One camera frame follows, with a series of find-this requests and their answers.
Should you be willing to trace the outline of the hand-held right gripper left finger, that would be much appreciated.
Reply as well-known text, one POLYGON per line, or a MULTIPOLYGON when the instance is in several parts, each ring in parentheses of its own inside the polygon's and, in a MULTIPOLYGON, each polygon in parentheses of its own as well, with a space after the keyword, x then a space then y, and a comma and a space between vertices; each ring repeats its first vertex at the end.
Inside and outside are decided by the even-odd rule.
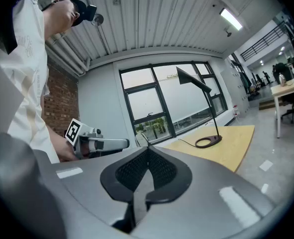
POLYGON ((148 234, 142 234, 139 228, 128 234, 113 227, 126 217, 128 205, 113 200, 100 182, 105 167, 135 151, 137 148, 55 164, 44 152, 35 152, 42 182, 58 203, 66 239, 149 239, 148 234))

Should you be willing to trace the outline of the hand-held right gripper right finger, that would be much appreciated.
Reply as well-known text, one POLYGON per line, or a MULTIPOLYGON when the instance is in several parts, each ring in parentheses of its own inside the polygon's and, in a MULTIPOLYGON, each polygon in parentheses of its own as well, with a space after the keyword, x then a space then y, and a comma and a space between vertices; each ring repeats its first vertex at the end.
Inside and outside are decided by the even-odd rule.
POLYGON ((138 239, 224 239, 261 221, 275 205, 250 182, 214 161, 159 147, 192 172, 175 201, 152 205, 133 230, 138 239))

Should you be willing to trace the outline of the black desk lamp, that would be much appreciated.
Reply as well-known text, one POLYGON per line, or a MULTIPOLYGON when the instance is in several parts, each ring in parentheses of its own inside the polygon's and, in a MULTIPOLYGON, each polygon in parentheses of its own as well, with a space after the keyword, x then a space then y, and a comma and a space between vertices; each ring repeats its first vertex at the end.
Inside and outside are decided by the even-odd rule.
POLYGON ((207 101, 207 104, 210 108, 210 112, 212 114, 212 119, 214 121, 215 129, 216 129, 215 135, 200 138, 195 142, 194 145, 191 144, 191 146, 204 149, 204 148, 209 148, 209 147, 212 147, 212 146, 218 144, 222 140, 222 136, 220 135, 220 133, 218 131, 213 108, 210 105, 210 102, 207 97, 207 94, 209 94, 211 92, 211 88, 208 87, 206 84, 202 83, 201 81, 197 80, 196 78, 192 77, 190 74, 186 73, 185 71, 183 71, 179 67, 176 67, 176 70, 177 70, 177 75, 179 78, 179 83, 181 85, 192 83, 193 85, 197 86, 199 89, 201 89, 203 91, 205 99, 207 101))

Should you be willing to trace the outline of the person's left forearm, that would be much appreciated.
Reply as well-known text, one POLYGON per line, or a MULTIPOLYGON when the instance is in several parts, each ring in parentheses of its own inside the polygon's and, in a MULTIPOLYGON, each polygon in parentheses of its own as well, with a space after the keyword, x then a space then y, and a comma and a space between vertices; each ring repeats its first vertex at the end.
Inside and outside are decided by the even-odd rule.
POLYGON ((58 135, 54 130, 52 130, 49 126, 46 126, 49 132, 50 140, 53 144, 53 147, 58 155, 64 161, 75 161, 78 160, 76 155, 74 154, 73 146, 70 142, 58 135))

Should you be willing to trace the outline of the wooden work table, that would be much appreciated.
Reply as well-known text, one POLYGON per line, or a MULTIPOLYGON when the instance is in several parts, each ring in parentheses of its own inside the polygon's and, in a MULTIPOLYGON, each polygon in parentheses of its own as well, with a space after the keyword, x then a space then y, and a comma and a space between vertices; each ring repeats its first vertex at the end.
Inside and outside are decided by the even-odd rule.
POLYGON ((281 137, 281 114, 280 114, 280 105, 279 98, 294 93, 294 79, 287 81, 287 85, 281 87, 276 85, 271 87, 272 96, 275 101, 276 116, 277 116, 277 138, 281 137))

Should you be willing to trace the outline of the beige backpack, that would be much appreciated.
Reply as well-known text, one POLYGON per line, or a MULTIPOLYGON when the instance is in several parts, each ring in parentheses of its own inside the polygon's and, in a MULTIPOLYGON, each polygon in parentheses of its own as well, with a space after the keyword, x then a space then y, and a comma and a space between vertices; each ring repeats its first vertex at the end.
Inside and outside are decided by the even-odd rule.
POLYGON ((135 136, 136 138, 136 144, 138 147, 148 147, 150 146, 150 142, 148 138, 146 137, 144 132, 139 132, 135 136))

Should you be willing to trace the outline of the black-framed window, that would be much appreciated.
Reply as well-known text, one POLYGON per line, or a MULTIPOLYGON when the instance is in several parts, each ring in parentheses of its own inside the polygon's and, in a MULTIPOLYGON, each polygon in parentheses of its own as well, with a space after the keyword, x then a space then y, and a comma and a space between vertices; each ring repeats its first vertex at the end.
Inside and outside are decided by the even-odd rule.
POLYGON ((184 134, 212 120, 210 108, 172 122, 159 81, 178 78, 176 67, 211 88, 207 94, 215 117, 227 111, 222 88, 207 62, 168 62, 120 71, 120 79, 134 134, 144 132, 155 144, 184 134))

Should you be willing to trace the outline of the white roller blind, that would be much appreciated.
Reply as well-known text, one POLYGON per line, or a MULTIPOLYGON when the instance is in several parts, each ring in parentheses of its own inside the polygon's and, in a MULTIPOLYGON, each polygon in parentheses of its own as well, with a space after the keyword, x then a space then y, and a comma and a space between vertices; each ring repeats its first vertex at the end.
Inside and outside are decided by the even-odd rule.
POLYGON ((159 81, 172 122, 201 112, 209 105, 202 90, 192 83, 179 83, 178 78, 159 81))

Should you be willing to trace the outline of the white ceiling pipe bundle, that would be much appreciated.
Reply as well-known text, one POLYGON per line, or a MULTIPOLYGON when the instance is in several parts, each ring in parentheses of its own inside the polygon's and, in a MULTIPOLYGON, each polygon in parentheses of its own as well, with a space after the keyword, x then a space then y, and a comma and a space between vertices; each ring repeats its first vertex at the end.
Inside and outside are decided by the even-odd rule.
POLYGON ((45 42, 49 48, 53 49, 58 56, 67 63, 75 74, 84 76, 89 68, 85 63, 77 56, 70 45, 64 38, 64 35, 57 34, 54 37, 50 37, 45 42))

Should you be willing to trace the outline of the person's white t-shirt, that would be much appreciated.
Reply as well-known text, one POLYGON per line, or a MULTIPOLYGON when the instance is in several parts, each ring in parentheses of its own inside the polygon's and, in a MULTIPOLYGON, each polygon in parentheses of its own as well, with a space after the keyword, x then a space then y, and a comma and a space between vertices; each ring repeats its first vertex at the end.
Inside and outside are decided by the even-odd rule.
POLYGON ((0 68, 23 95, 7 133, 44 151, 51 163, 59 158, 42 119, 41 97, 49 94, 44 17, 38 0, 19 0, 13 9, 17 48, 8 54, 0 40, 0 68))

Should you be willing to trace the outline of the wooden step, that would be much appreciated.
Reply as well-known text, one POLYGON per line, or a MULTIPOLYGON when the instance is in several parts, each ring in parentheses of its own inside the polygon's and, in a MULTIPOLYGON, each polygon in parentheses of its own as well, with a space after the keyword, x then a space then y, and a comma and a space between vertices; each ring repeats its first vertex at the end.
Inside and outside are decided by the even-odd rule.
POLYGON ((274 99, 270 99, 270 100, 267 100, 267 101, 259 102, 259 110, 260 111, 267 110, 267 109, 272 109, 272 108, 275 108, 275 101, 274 101, 274 99))

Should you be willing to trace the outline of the grey locker cabinet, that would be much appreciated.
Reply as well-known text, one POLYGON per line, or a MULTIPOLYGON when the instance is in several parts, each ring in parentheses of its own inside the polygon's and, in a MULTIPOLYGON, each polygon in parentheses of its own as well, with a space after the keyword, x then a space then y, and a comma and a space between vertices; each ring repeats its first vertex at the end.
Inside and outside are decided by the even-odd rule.
POLYGON ((239 117, 245 117, 250 110, 250 106, 241 74, 229 58, 224 61, 226 67, 221 75, 232 99, 232 106, 236 106, 238 109, 236 113, 239 117))

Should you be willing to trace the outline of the hanging dark coat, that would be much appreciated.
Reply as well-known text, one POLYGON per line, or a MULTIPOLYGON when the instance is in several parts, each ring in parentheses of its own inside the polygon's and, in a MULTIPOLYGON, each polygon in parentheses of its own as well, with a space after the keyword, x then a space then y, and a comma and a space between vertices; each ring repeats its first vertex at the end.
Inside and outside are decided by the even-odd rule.
POLYGON ((251 93, 251 82, 250 82, 249 78, 243 72, 240 72, 240 77, 241 77, 241 80, 243 82, 246 93, 250 94, 251 93))

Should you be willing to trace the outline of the person's black cap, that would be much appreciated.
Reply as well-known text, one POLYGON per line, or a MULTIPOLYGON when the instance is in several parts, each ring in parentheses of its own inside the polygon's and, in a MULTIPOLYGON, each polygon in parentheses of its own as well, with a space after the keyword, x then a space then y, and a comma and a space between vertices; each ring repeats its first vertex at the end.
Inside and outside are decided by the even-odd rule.
POLYGON ((52 0, 41 11, 53 18, 55 23, 72 27, 86 20, 87 6, 81 0, 52 0))

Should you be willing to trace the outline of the rectangular ceiling light panel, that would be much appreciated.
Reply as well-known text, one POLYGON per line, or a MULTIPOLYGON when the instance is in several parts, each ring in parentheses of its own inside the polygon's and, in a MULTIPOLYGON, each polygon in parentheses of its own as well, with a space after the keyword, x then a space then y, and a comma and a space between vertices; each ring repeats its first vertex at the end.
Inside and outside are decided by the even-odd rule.
POLYGON ((238 21, 238 19, 226 8, 223 8, 220 11, 220 15, 226 19, 231 25, 233 25, 237 30, 243 28, 242 24, 238 21))

